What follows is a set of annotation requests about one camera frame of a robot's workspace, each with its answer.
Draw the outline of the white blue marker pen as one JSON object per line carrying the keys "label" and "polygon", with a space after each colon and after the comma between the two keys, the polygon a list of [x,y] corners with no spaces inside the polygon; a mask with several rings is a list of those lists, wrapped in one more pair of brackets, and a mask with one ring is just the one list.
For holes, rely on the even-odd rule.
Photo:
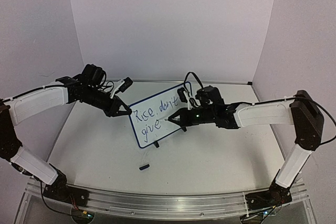
{"label": "white blue marker pen", "polygon": [[167,121],[167,122],[173,122],[173,123],[177,123],[180,122],[180,119],[169,119],[169,118],[164,118],[163,121]]}

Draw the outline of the blue framed whiteboard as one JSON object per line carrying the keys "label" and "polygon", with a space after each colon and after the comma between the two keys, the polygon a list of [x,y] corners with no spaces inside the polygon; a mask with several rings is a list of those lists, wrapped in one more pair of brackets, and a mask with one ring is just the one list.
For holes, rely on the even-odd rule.
{"label": "blue framed whiteboard", "polygon": [[156,144],[181,129],[167,118],[187,107],[177,92],[182,87],[183,84],[178,84],[129,105],[132,110],[129,119],[139,148]]}

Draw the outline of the blue marker cap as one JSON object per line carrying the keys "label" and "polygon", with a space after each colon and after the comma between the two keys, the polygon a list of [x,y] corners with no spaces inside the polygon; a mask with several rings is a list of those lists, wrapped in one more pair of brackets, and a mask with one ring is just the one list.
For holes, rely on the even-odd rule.
{"label": "blue marker cap", "polygon": [[143,165],[141,167],[139,167],[139,170],[145,170],[145,169],[148,169],[150,167],[149,164],[146,164],[146,165]]}

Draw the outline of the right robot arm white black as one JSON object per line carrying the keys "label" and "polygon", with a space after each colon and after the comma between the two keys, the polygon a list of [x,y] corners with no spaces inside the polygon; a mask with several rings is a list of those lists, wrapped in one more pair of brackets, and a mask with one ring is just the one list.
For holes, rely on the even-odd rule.
{"label": "right robot arm white black", "polygon": [[294,146],[266,191],[273,197],[288,193],[311,154],[322,144],[324,117],[305,90],[299,90],[289,98],[228,104],[219,89],[212,86],[199,89],[193,98],[188,98],[183,88],[178,90],[178,94],[188,106],[178,109],[166,120],[181,128],[211,123],[226,130],[256,125],[294,127]]}

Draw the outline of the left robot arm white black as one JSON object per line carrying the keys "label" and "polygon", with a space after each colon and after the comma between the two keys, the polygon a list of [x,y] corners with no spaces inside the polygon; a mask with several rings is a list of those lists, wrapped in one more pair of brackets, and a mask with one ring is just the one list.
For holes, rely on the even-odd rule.
{"label": "left robot arm white black", "polygon": [[59,180],[66,177],[26,147],[16,129],[34,117],[76,102],[99,109],[109,118],[128,116],[132,111],[118,95],[132,84],[129,77],[108,84],[107,73],[101,67],[88,64],[74,77],[60,77],[45,86],[1,99],[1,159],[50,185],[57,199],[67,200],[70,188]]}

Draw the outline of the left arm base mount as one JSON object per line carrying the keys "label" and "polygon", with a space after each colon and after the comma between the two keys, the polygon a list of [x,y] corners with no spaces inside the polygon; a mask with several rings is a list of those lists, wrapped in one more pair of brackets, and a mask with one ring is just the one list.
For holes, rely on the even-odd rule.
{"label": "left arm base mount", "polygon": [[77,207],[85,207],[89,198],[89,191],[67,185],[67,178],[59,174],[51,185],[43,189],[43,196],[59,202],[74,204]]}

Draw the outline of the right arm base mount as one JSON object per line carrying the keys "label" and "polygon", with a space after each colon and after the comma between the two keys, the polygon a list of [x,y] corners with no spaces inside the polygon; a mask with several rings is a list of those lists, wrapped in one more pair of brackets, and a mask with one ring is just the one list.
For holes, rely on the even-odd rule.
{"label": "right arm base mount", "polygon": [[249,193],[245,199],[249,210],[270,208],[292,202],[289,188],[283,188],[277,184],[264,191]]}

